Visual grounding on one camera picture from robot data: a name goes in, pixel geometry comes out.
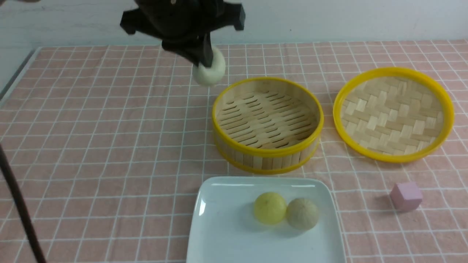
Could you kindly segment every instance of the yellow ball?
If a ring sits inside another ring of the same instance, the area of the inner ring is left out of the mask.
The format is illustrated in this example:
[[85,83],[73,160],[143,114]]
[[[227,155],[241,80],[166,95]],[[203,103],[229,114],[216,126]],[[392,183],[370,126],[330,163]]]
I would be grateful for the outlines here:
[[285,218],[286,208],[286,201],[280,194],[267,192],[255,200],[254,215],[261,223],[274,225]]

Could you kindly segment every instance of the grid pattern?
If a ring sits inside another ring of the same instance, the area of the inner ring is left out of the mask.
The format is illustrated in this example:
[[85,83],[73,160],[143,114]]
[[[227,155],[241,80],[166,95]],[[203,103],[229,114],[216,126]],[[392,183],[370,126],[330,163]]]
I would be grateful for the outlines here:
[[[339,210],[351,263],[468,262],[468,42],[405,41],[219,46],[227,74],[199,87],[190,64],[159,46],[42,48],[0,109],[1,144],[49,262],[185,262],[201,183],[246,175],[212,140],[211,105],[246,77],[286,78],[325,113],[321,147],[282,176],[323,181]],[[333,126],[332,102],[359,72],[402,66],[439,81],[453,132],[410,164],[366,159]],[[388,193],[415,181],[420,209],[396,213]],[[0,262],[33,263],[0,179]]]

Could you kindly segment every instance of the wooden block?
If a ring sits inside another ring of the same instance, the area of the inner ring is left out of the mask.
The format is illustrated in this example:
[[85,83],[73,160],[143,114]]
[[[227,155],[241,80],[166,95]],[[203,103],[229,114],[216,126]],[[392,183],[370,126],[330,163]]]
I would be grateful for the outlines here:
[[396,209],[402,212],[415,210],[423,201],[423,194],[415,182],[397,183],[390,192]]

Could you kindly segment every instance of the square plate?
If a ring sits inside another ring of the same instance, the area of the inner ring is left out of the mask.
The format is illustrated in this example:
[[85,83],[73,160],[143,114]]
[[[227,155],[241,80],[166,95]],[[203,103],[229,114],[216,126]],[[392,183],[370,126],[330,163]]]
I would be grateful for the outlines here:
[[[283,220],[259,223],[253,203],[264,192],[287,203],[311,199],[319,208],[317,225],[295,230]],[[345,263],[343,240],[330,190],[306,178],[213,177],[200,187],[190,229],[187,263]]]

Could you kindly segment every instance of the bamboo steamer basket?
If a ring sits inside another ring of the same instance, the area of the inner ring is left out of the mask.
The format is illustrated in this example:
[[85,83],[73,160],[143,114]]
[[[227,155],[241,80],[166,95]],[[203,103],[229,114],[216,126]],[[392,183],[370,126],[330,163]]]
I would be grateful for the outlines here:
[[360,154],[410,162],[435,151],[454,122],[453,105],[435,80],[407,68],[378,68],[358,75],[333,106],[338,134]]
[[323,111],[302,86],[279,78],[237,82],[216,99],[214,142],[232,165],[256,174],[280,174],[306,163],[320,143]]

